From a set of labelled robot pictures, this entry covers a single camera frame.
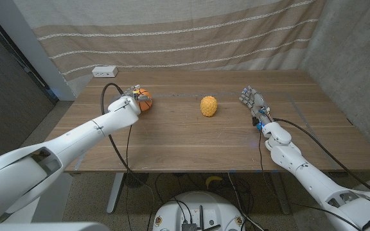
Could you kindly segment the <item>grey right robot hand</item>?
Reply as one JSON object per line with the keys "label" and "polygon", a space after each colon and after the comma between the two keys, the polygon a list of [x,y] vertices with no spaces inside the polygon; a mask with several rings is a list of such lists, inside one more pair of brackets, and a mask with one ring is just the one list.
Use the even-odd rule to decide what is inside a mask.
{"label": "grey right robot hand", "polygon": [[242,90],[239,100],[250,109],[252,116],[263,126],[274,121],[263,96],[250,85]]}

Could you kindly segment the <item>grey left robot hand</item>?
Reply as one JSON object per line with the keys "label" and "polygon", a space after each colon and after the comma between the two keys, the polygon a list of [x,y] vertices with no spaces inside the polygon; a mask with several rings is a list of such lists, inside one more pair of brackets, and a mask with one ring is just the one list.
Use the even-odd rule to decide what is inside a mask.
{"label": "grey left robot hand", "polygon": [[128,88],[126,91],[123,92],[123,95],[134,98],[137,103],[152,102],[152,96],[150,95],[150,93],[147,90],[141,88],[140,85],[135,85]]}

